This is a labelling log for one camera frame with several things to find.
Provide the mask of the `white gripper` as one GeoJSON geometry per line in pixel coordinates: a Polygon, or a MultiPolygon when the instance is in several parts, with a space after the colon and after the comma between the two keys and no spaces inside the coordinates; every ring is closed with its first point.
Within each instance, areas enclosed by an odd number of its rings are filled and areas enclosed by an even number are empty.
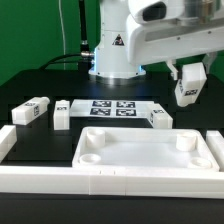
{"type": "Polygon", "coordinates": [[[166,61],[178,80],[174,59],[206,54],[210,73],[224,50],[224,0],[128,0],[127,60],[135,65],[166,61]]]}

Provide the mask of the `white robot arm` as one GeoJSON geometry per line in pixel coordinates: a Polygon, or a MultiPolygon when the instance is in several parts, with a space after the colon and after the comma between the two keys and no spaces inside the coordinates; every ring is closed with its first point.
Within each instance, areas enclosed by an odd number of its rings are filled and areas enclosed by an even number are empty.
{"type": "Polygon", "coordinates": [[[99,0],[91,76],[131,79],[144,65],[224,50],[224,0],[99,0]]]}

